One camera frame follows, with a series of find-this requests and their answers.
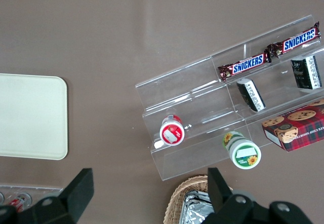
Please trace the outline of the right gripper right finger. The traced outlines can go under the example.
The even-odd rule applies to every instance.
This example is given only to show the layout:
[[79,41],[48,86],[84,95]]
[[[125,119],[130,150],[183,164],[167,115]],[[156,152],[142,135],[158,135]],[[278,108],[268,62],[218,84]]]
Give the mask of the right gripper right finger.
[[208,195],[214,212],[203,223],[312,223],[293,203],[274,201],[265,208],[244,194],[234,194],[218,168],[208,169]]

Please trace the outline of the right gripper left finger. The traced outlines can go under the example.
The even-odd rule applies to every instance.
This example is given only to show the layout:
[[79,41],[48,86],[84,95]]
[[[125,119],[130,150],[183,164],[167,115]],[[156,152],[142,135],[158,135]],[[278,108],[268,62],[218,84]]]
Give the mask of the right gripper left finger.
[[2,206],[1,223],[77,223],[93,195],[93,169],[84,168],[58,196],[45,197],[22,212]]

